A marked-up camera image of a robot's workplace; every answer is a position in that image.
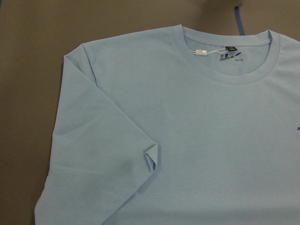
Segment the light blue t-shirt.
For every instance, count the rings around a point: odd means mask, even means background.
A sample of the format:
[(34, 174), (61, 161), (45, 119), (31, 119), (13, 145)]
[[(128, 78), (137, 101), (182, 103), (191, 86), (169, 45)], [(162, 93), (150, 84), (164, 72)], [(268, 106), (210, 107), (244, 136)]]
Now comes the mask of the light blue t-shirt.
[(176, 25), (64, 56), (37, 225), (299, 222), (299, 41)]

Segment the white garment tag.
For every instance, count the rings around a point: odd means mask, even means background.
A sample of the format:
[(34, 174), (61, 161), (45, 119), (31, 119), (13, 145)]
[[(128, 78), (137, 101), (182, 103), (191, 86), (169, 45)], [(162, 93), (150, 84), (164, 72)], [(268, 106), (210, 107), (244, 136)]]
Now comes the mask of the white garment tag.
[(207, 50), (196, 49), (196, 50), (191, 51), (191, 53), (194, 55), (207, 56), (212, 53), (219, 53), (219, 51), (218, 50), (207, 51)]

